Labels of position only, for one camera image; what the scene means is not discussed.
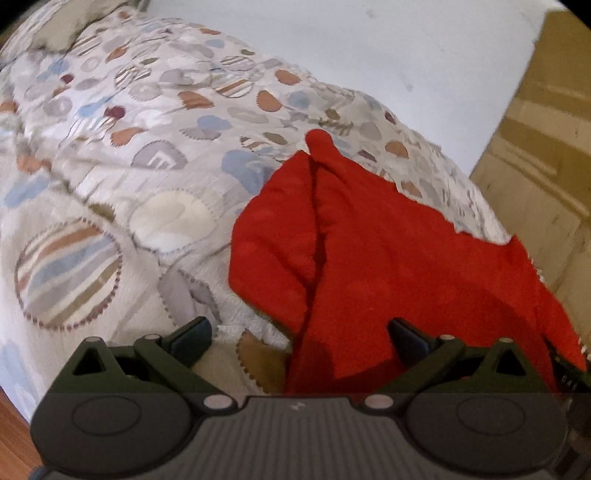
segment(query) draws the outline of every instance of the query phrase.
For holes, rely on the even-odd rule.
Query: white wall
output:
[[[362,90],[469,174],[555,0],[151,0],[149,11],[241,38]]]

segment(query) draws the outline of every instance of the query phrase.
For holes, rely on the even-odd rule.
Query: bed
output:
[[[41,6],[1,54],[0,386],[27,420],[84,338],[129,345],[198,315],[215,337],[194,371],[238,401],[268,393],[238,340],[281,358],[291,345],[230,289],[230,236],[313,128],[457,232],[509,241],[378,100],[205,25],[76,2]]]

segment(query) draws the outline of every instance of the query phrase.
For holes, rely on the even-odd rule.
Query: wooden floor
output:
[[[40,465],[27,422],[0,390],[0,480],[26,480]]]

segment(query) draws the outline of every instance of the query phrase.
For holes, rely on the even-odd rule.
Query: brown cardboard box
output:
[[[591,348],[591,30],[548,13],[472,180]]]

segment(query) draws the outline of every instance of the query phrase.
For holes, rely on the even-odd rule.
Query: towel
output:
[[[358,395],[405,371],[387,333],[401,317],[431,336],[489,347],[513,338],[555,390],[544,339],[585,369],[578,338],[522,243],[456,233],[438,211],[306,135],[244,209],[229,283],[291,335],[286,394]]]

